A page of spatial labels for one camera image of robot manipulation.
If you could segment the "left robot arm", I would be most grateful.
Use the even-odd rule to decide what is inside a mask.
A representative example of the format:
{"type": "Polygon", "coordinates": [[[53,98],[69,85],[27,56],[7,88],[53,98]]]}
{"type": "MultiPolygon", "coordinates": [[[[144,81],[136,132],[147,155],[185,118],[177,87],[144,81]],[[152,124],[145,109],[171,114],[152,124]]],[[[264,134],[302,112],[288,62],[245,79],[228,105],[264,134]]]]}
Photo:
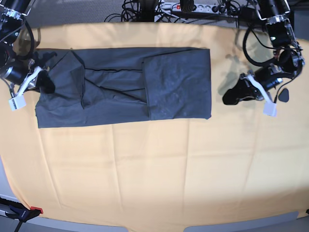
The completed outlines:
{"type": "Polygon", "coordinates": [[[247,24],[242,49],[246,59],[256,71],[242,73],[236,85],[223,96],[225,105],[237,105],[241,101],[262,101],[269,90],[276,88],[284,78],[295,80],[302,72],[305,60],[302,48],[296,40],[290,22],[290,6],[285,0],[252,0],[251,7],[240,6],[233,11],[237,19],[247,24]],[[247,51],[247,40],[255,28],[266,32],[273,51],[273,58],[258,62],[247,51]]]}

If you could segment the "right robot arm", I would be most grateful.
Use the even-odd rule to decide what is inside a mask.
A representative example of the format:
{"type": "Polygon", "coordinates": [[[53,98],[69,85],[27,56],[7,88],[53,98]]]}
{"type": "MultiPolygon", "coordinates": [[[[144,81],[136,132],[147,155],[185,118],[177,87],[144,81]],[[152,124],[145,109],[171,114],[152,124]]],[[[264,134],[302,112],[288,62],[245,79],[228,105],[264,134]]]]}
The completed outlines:
{"type": "Polygon", "coordinates": [[[33,0],[2,0],[0,6],[0,79],[7,85],[14,97],[14,87],[18,92],[27,91],[52,94],[55,85],[48,75],[47,62],[57,56],[56,52],[45,53],[41,58],[34,51],[35,39],[32,29],[26,20],[33,5],[33,0]],[[13,48],[22,28],[26,28],[30,37],[30,48],[27,54],[18,55],[13,48]]]}

